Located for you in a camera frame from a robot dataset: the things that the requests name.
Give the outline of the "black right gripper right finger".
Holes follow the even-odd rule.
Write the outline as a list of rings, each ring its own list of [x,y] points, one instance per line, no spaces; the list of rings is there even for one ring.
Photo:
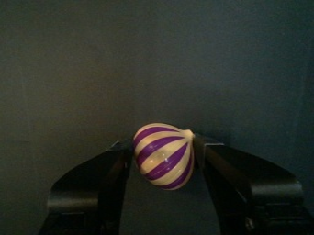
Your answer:
[[[193,144],[221,235],[314,235],[314,217],[294,174],[202,135]]]

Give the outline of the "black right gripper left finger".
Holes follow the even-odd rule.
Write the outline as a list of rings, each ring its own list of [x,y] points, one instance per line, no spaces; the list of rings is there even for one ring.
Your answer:
[[[54,183],[38,235],[119,235],[131,140],[118,141]]]

